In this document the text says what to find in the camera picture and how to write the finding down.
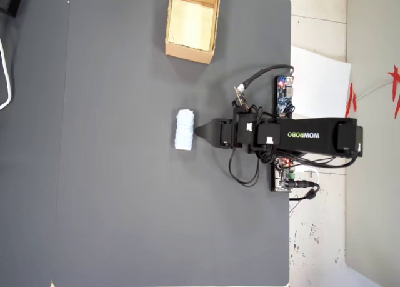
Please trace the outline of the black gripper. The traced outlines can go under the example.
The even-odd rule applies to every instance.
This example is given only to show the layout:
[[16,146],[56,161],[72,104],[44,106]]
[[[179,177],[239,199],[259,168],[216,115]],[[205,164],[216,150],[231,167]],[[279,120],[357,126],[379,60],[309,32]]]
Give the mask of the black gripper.
[[252,153],[254,113],[244,108],[234,108],[232,119],[213,119],[196,127],[194,134],[215,148],[243,148],[247,153]]

